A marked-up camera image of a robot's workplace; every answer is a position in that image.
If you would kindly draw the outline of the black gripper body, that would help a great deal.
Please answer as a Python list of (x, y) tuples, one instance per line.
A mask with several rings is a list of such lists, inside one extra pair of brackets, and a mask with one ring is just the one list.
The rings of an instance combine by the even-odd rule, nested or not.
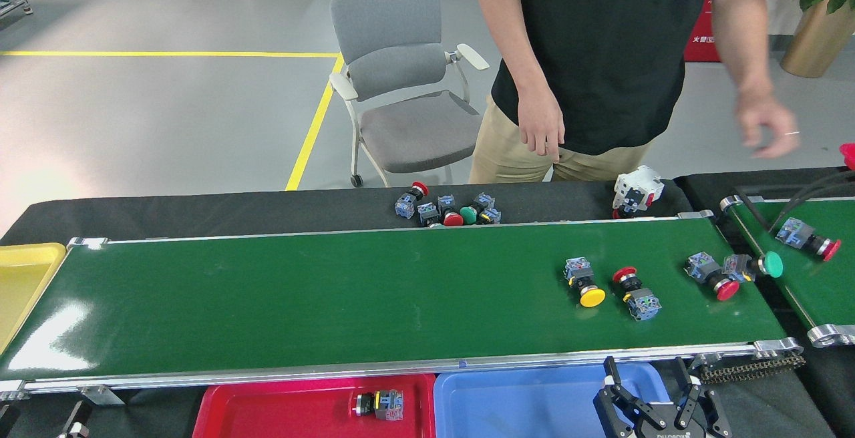
[(700, 426), (688, 426), (686, 429), (679, 429), (668, 426), (664, 429), (658, 429), (654, 426), (642, 426), (638, 429), (639, 437), (703, 437), (703, 428)]

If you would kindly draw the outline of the person's right hand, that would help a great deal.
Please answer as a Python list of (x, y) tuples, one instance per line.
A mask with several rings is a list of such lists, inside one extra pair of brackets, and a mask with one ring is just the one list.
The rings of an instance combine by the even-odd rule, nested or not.
[(564, 143), (564, 115), (552, 89), (544, 81), (530, 82), (517, 89), (517, 124), (522, 143), (538, 157), (560, 161)]

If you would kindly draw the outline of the person's left hand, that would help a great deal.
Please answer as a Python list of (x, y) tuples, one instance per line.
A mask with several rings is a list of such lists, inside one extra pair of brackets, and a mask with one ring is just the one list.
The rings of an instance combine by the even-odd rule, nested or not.
[(739, 95), (735, 117), (754, 158), (781, 158), (800, 145), (795, 115), (770, 93)]

